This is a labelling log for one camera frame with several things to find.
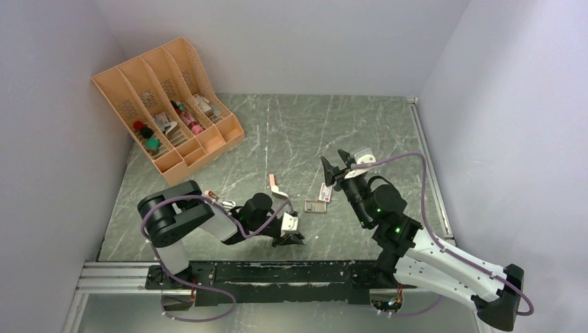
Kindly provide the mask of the small staple box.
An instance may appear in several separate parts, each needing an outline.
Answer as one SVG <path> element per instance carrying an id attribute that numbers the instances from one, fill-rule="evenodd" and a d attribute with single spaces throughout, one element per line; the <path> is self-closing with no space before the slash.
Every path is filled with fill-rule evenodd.
<path id="1" fill-rule="evenodd" d="M 318 200 L 329 203 L 331 201 L 331 195 L 333 191 L 332 185 L 326 185 L 324 182 L 320 186 L 320 191 L 318 195 Z"/>

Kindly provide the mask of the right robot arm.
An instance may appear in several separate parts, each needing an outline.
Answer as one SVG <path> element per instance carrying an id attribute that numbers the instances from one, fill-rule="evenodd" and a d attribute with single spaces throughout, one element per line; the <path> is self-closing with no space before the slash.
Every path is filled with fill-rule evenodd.
<path id="1" fill-rule="evenodd" d="M 485 324 L 511 332 L 523 312 L 524 270 L 516 264 L 499 266 L 471 255 L 439 238 L 426 219 L 405 214 L 407 202 L 388 180 L 372 187 L 366 173 L 380 163 L 369 149 L 356 155 L 340 149 L 345 163 L 339 168 L 321 157 L 325 184 L 342 191 L 364 229 L 381 248 L 374 279 L 382 287 L 394 283 L 432 291 L 459 302 Z"/>

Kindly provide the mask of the cardboard staple tray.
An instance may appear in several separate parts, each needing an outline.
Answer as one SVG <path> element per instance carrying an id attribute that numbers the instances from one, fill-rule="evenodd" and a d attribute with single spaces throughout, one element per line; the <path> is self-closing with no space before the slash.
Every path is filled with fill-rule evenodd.
<path id="1" fill-rule="evenodd" d="M 304 211 L 312 214 L 324 214 L 327 212 L 327 203 L 320 200 L 304 201 Z"/>

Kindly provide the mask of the peach plastic file organizer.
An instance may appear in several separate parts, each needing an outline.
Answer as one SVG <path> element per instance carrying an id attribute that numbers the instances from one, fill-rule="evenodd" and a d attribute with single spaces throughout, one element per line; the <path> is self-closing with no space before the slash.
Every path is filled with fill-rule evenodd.
<path id="1" fill-rule="evenodd" d="M 131 58 L 92 76 L 92 82 L 124 123 L 127 131 L 159 174 L 176 185 L 245 139 L 236 115 L 215 94 L 196 48 L 184 37 Z M 199 94 L 216 105 L 223 119 L 212 123 L 195 104 Z M 194 135 L 182 122 L 170 101 L 181 102 L 205 129 Z M 179 130 L 166 137 L 153 116 L 167 113 Z M 150 154 L 133 123 L 141 121 L 160 140 L 159 153 Z"/>

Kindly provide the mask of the black round stamp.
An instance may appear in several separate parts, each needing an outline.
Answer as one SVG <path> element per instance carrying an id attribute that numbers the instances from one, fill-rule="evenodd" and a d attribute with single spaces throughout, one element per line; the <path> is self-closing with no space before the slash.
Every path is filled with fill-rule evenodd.
<path id="1" fill-rule="evenodd" d="M 139 129 L 139 134 L 144 138 L 144 139 L 150 139 L 153 135 L 154 132 L 151 128 L 149 128 L 148 126 L 143 126 Z"/>

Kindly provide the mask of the red round stamp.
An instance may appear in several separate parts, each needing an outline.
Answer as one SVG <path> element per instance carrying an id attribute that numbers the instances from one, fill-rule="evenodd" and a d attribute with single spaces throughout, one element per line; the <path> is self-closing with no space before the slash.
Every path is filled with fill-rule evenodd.
<path id="1" fill-rule="evenodd" d="M 140 132 L 141 132 L 141 129 L 142 129 L 144 126 L 145 126 L 145 124 L 144 124 L 143 122 L 141 122 L 141 121 L 136 121 L 136 122 L 134 122 L 134 123 L 133 123 L 133 128 L 134 128 L 134 129 L 135 129 L 135 130 L 136 130 L 138 133 L 140 133 Z"/>

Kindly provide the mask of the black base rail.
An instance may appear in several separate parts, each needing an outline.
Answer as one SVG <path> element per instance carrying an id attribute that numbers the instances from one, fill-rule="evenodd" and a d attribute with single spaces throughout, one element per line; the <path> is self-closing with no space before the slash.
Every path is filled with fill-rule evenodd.
<path id="1" fill-rule="evenodd" d="M 331 302 L 368 305 L 377 291 L 395 293 L 397 282 L 378 276 L 373 260 L 192 261 L 182 278 L 204 286 L 197 307 L 238 303 Z"/>

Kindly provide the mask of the grey white stapler in organizer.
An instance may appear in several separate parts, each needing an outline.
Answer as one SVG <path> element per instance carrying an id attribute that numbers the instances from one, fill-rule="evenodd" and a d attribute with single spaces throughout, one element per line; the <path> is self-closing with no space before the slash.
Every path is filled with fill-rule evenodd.
<path id="1" fill-rule="evenodd" d="M 176 121 L 169 121 L 165 123 L 163 127 L 163 133 L 166 137 L 174 135 L 179 130 L 178 123 Z"/>

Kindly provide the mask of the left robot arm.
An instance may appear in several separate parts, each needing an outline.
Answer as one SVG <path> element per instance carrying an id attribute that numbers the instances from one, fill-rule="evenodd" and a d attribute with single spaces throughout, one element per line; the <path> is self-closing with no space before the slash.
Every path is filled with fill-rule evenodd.
<path id="1" fill-rule="evenodd" d="M 270 237 L 274 247 L 304 243 L 298 230 L 299 216 L 291 204 L 284 203 L 275 211 L 272 198 L 261 192 L 237 205 L 188 180 L 144 197 L 137 211 L 141 232 L 154 248 L 156 259 L 166 267 L 164 279 L 176 289 L 191 281 L 183 239 L 198 228 L 225 245 L 255 236 Z"/>

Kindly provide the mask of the green stamp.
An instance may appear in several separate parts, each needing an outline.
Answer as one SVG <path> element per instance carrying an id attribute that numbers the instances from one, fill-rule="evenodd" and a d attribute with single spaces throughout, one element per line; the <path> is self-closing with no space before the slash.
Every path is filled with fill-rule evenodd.
<path id="1" fill-rule="evenodd" d="M 144 143 L 145 150 L 150 154 L 159 153 L 160 146 L 161 146 L 160 140 L 158 140 L 158 138 L 156 138 L 156 137 L 151 137 L 151 138 L 147 139 Z"/>

